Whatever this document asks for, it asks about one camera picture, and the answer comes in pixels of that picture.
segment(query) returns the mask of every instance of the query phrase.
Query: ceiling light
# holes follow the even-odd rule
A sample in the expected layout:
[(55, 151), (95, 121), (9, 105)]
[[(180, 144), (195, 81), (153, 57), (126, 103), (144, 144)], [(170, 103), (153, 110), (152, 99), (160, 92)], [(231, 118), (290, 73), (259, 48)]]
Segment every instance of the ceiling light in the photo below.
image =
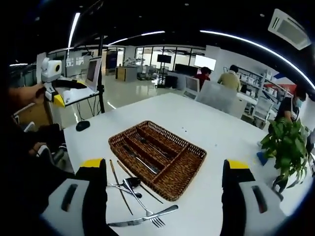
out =
[(157, 33), (165, 33), (165, 31), (156, 31), (151, 33), (143, 33), (141, 36), (150, 35), (150, 34), (157, 34)]
[(28, 65), (27, 63), (11, 64), (10, 66)]
[(128, 39), (128, 38), (123, 38), (123, 39), (117, 40), (117, 41), (115, 41), (115, 42), (109, 43), (108, 46), (109, 46), (109, 45), (113, 45), (113, 44), (118, 43), (118, 42), (121, 42), (121, 41), (125, 41), (125, 40), (127, 40), (127, 39)]
[(216, 34), (216, 35), (221, 35), (221, 36), (225, 36), (225, 37), (230, 37), (230, 38), (234, 38), (234, 39), (238, 39), (247, 43), (250, 43), (252, 45), (255, 45), (267, 52), (270, 52), (271, 54), (275, 55), (276, 57), (280, 58), (281, 60), (283, 60), (285, 63), (287, 63), (289, 66), (291, 66), (294, 70), (296, 70), (300, 75), (302, 75), (302, 77), (304, 77), (304, 79), (311, 85), (311, 87), (315, 90), (315, 85), (311, 82), (311, 80), (296, 66), (294, 65), (292, 62), (290, 62), (288, 59), (284, 58), (283, 56), (281, 56), (280, 54), (272, 51), (269, 48), (266, 48), (265, 46), (262, 46), (258, 43), (252, 42), (248, 39), (244, 39), (241, 37), (237, 37), (231, 34), (227, 34), (227, 33), (220, 33), (220, 32), (215, 32), (215, 31), (207, 31), (207, 30), (200, 30), (200, 32), (202, 33), (210, 33), (210, 34)]
[(74, 33), (75, 27), (76, 27), (76, 25), (78, 23), (79, 17), (80, 17), (80, 12), (75, 13), (75, 16), (74, 16), (74, 19), (73, 19), (73, 23), (72, 23), (72, 27), (71, 27), (71, 31), (70, 31), (68, 48), (71, 46), (73, 33)]

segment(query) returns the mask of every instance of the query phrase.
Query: red shirt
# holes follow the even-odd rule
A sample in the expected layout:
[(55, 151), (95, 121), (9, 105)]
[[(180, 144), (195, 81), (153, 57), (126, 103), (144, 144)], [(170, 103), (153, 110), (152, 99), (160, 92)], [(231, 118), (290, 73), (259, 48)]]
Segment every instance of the red shirt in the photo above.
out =
[(206, 76), (205, 74), (197, 74), (194, 76), (196, 79), (199, 80), (199, 87), (200, 87), (200, 90), (203, 86), (203, 83), (205, 82), (205, 80), (210, 80), (210, 78), (208, 76)]

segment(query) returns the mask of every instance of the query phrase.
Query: air conditioner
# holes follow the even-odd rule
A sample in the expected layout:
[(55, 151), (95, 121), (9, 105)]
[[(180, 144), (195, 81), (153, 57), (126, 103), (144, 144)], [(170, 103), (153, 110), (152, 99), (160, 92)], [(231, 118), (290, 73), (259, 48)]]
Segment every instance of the air conditioner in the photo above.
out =
[(297, 50), (302, 50), (311, 44), (304, 28), (279, 9), (275, 9), (268, 30), (292, 44)]

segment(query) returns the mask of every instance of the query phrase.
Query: computer mouse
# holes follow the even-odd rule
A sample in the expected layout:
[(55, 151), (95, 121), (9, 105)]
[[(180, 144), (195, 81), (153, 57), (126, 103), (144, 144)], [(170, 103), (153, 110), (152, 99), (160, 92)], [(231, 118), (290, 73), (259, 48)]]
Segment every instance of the computer mouse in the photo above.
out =
[(77, 126), (75, 127), (76, 131), (82, 131), (85, 130), (86, 128), (90, 127), (90, 122), (87, 120), (84, 121), (80, 121), (79, 123), (77, 123)]

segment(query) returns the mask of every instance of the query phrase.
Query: yellow shirt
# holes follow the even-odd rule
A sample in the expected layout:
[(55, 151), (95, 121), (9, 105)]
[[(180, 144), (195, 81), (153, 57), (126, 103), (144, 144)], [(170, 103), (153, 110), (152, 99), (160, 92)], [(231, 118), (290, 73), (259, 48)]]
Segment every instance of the yellow shirt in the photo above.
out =
[(241, 90), (240, 79), (233, 72), (221, 74), (218, 83), (238, 92)]

